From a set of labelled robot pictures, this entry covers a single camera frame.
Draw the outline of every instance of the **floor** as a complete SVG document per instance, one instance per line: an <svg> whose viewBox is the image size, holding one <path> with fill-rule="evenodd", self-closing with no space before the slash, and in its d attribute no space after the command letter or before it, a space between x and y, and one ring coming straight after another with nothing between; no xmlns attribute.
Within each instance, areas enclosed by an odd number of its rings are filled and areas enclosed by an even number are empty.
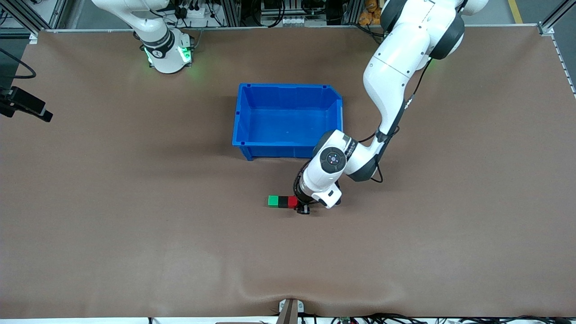
<svg viewBox="0 0 576 324"><path fill-rule="evenodd" d="M514 24L515 18L510 9L511 4L516 4L520 17L516 22L537 23L551 12L559 0L490 0L487 6L477 15L464 17L468 25L500 25ZM76 19L70 20L68 28L74 29L123 29L126 24L114 15L98 9L90 0L78 0L76 4L77 12L80 14ZM572 26L576 25L576 9L568 12L554 27L555 39L564 57L567 70L576 76L576 38L574 37ZM3 40L0 37L0 47L10 51L12 54L21 57L24 52L27 39ZM14 74L17 64L13 60L0 57L0 68L4 74ZM2 78L0 85L9 85L9 78Z"/></svg>

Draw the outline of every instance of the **green led light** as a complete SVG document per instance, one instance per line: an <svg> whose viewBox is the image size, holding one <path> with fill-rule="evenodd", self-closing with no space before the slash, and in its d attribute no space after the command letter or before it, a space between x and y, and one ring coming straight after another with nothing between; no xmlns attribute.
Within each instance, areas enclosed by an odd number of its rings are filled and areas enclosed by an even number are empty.
<svg viewBox="0 0 576 324"><path fill-rule="evenodd" d="M150 62L150 64L154 64L152 63L152 59L150 57L150 53L148 53L148 50L146 49L146 47L144 48L144 53L146 53L146 56L148 56L148 62Z"/></svg>
<svg viewBox="0 0 576 324"><path fill-rule="evenodd" d="M190 53L190 49L189 49L189 48L187 48L187 47L182 48L182 47L179 47L179 46L178 46L178 52L180 52L180 56L182 56L182 60L183 60L185 63L190 62L192 55L191 55L191 53Z"/></svg>

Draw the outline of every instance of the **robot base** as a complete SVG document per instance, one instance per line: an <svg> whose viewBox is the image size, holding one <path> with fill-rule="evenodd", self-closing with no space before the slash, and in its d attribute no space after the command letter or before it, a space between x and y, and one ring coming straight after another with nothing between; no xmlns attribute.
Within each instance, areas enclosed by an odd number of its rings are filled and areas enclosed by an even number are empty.
<svg viewBox="0 0 576 324"><path fill-rule="evenodd" d="M156 58L148 55L150 67L156 68L159 72L165 74L176 73L185 66L192 66L192 56L194 53L194 38L178 29L171 29L174 33L174 46L166 53L163 58Z"/></svg>

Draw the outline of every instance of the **orange object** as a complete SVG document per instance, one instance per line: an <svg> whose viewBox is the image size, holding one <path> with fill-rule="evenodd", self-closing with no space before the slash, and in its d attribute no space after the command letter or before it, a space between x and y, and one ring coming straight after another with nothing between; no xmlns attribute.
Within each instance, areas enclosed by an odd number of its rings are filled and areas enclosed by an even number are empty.
<svg viewBox="0 0 576 324"><path fill-rule="evenodd" d="M380 14L382 10L378 8L374 13L372 13L372 24L373 25L380 25Z"/></svg>
<svg viewBox="0 0 576 324"><path fill-rule="evenodd" d="M363 11L360 14L360 18L358 18L358 23L362 26L370 25L372 23L372 13Z"/></svg>
<svg viewBox="0 0 576 324"><path fill-rule="evenodd" d="M376 9L378 9L377 0L364 0L364 5L366 6L366 10L369 12L375 12Z"/></svg>

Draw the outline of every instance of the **black cable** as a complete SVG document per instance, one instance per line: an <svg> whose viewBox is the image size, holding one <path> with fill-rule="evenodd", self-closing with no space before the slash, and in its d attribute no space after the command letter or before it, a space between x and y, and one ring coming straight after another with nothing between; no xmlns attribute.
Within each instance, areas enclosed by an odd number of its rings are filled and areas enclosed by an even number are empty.
<svg viewBox="0 0 576 324"><path fill-rule="evenodd" d="M428 69L428 66L430 66L431 62L432 62L432 59L429 59L428 62L426 63L426 65L424 65L424 69L422 69L422 74L420 74L420 79L418 79L418 83L416 84L416 88L414 89L414 92L412 92L411 97L413 97L416 94L416 91L418 91L418 88L420 87L420 83L422 82L422 78L424 77L424 73L426 72L426 69Z"/></svg>
<svg viewBox="0 0 576 324"><path fill-rule="evenodd" d="M332 18L332 19L325 19L324 21L335 21L335 20L342 20L342 17Z"/></svg>
<svg viewBox="0 0 576 324"><path fill-rule="evenodd" d="M400 131L400 126L396 126L396 130L395 130L392 134L390 134L390 136L388 136L388 141L390 141L390 139L391 139L394 135L398 134L399 131ZM377 162L376 162L376 170L378 171L378 175L380 175L380 180L377 180L377 179L375 179L375 178L370 178L370 180L372 180L372 181L374 181L374 182L377 182L377 183L382 183L382 182L384 182L384 177L382 176L382 171L380 170L380 161L377 161ZM406 317L406 318L400 317L400 318L412 320L412 319L409 318L409 317ZM390 318L390 319L393 320L393 321L395 321L395 322L404 324L403 321L400 321L400 320L398 320L398 319L396 319L396 318ZM415 321L415 323L424 323L424 322L418 321L417 319L414 319L414 321Z"/></svg>
<svg viewBox="0 0 576 324"><path fill-rule="evenodd" d="M361 141L358 141L358 143L364 143L364 142L366 142L367 140L373 138L373 137L374 137L374 134L375 134L375 133L373 133L372 135L366 137L365 139L363 139L363 140L361 140Z"/></svg>
<svg viewBox="0 0 576 324"><path fill-rule="evenodd" d="M371 35L371 36L384 37L384 34L383 34L383 33L373 32L373 31L371 31L371 30L369 30L369 29L366 29L366 28L360 26L359 24L357 24L357 23L355 23L355 22L347 22L346 25L355 26L355 27L357 27L358 29L360 29L361 31L363 31L364 33L367 33L368 35Z"/></svg>
<svg viewBox="0 0 576 324"><path fill-rule="evenodd" d="M256 13L258 11L262 12L261 9L259 8L255 8L255 5L259 3L258 0L252 0L252 3L250 5L250 12L252 15L252 19L254 20L254 22L256 23L256 25L260 26L260 27L268 27L268 28L272 28L277 26L282 19L284 19L284 15L286 14L286 3L284 2L284 0L277 0L277 5L278 5L278 17L276 18L276 20L274 21L274 23L272 23L269 26L265 26L262 24L262 22L258 19L256 19Z"/></svg>
<svg viewBox="0 0 576 324"><path fill-rule="evenodd" d="M300 3L300 9L302 9L302 11L305 12L306 14L316 16L319 14L324 14L326 12L326 5L324 5L324 9L314 11L312 9L312 5L310 4L310 2L311 2L310 0L302 0L302 2Z"/></svg>
<svg viewBox="0 0 576 324"><path fill-rule="evenodd" d="M367 25L366 28L368 29L368 31L369 31L370 34L372 35L372 39L376 42L376 44L378 44L378 45L382 44L382 42L379 41L379 40L376 38L376 35L374 35L374 32L372 32L372 31L370 30L370 26Z"/></svg>
<svg viewBox="0 0 576 324"><path fill-rule="evenodd" d="M166 17L166 15L162 16L162 15L159 14L159 13L153 12L152 9L150 9L150 12L151 12L153 15L158 16L158 17L160 17L160 18L165 18L165 17Z"/></svg>
<svg viewBox="0 0 576 324"><path fill-rule="evenodd" d="M3 48L0 48L0 52L6 54L6 56L8 56L9 58L13 59L14 61L22 64L23 67L27 68L28 71L30 71L30 75L29 76L0 76L3 78L14 78L14 79L31 79L31 78L35 78L36 77L36 71L34 71L28 64L22 62L22 60L20 60L19 58L17 58L16 56L6 52Z"/></svg>
<svg viewBox="0 0 576 324"><path fill-rule="evenodd" d="M0 12L0 19L2 19L0 25L4 24L8 18L12 18L12 16L10 16L10 14L7 11L4 11L4 9L2 9L2 11Z"/></svg>
<svg viewBox="0 0 576 324"><path fill-rule="evenodd" d="M318 203L317 201L313 201L313 202L304 202L304 201L301 201L301 200L298 198L298 195L296 194L296 192L297 192L297 190L298 190L298 184L299 184L299 182L300 182L300 178L302 177L302 173L303 173L303 171L304 171L304 168L306 168L306 166L307 166L308 164L310 164L310 161L312 161L313 158L314 158L314 157L312 157L312 158L310 158L310 160L306 161L306 163L304 163L304 165L300 168L300 170L298 170L298 173L296 174L296 178L294 178L294 182L292 183L292 191L294 192L294 195L296 196L296 199L298 199L298 201L299 201L301 204L303 204L303 205L314 205L314 204L317 204L317 203Z"/></svg>
<svg viewBox="0 0 576 324"><path fill-rule="evenodd" d="M198 40L196 41L196 43L194 44L194 49L196 49L198 47L198 45L200 45L200 40L202 40L202 34L204 33L204 29L200 29L200 35L198 35Z"/></svg>
<svg viewBox="0 0 576 324"><path fill-rule="evenodd" d="M548 317L537 317L532 315L522 315L518 317L508 317L508 318L496 318L496 317L488 317L488 318L478 318L478 317L464 317L459 320L460 323L464 323L465 321L470 321L473 323L478 324L506 324L517 319L530 319L533 321L539 321L545 324L555 324L556 322L552 318Z"/></svg>
<svg viewBox="0 0 576 324"><path fill-rule="evenodd" d="M218 19L218 13L214 11L214 2L213 0L207 0L206 5L208 6L208 10L210 11L210 17L214 18L220 27L226 27L223 23L220 22Z"/></svg>
<svg viewBox="0 0 576 324"><path fill-rule="evenodd" d="M410 324L428 324L427 322L422 322L420 320L417 320L415 318L411 318L411 317L407 317L401 314L393 314L393 313L376 313L373 315L369 315L366 316L366 318L370 318L372 320L374 320L375 322L377 322L378 324L385 324L384 320L386 319L390 319L392 321L398 322L398 323L402 323L402 324L406 324L405 322L401 321L401 319L409 321Z"/></svg>

